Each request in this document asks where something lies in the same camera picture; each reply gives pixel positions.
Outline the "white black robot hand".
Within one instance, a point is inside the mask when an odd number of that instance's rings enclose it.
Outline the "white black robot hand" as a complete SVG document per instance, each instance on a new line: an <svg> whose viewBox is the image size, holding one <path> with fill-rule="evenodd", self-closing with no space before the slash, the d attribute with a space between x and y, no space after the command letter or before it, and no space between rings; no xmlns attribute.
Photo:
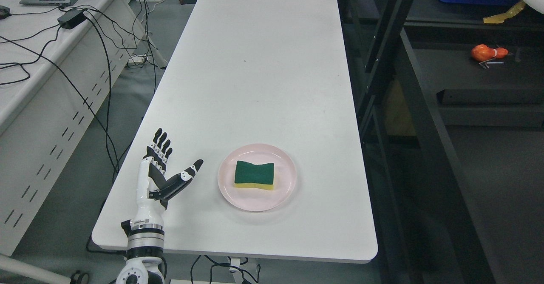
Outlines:
<svg viewBox="0 0 544 284"><path fill-rule="evenodd" d="M170 144L167 133L159 128L146 147L137 175L137 212L129 220L131 229L143 228L145 225L163 227L162 214L168 202L192 183L204 163L198 159L184 171L167 178L167 162L173 152Z"/></svg>

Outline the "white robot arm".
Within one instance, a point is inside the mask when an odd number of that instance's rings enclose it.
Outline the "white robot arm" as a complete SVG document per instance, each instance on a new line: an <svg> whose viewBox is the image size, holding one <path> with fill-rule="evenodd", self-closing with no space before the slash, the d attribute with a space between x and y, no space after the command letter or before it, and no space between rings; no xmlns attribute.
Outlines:
<svg viewBox="0 0 544 284"><path fill-rule="evenodd" d="M166 273L164 262L164 231L161 224L121 222L127 238L125 266L116 284L163 284Z"/></svg>

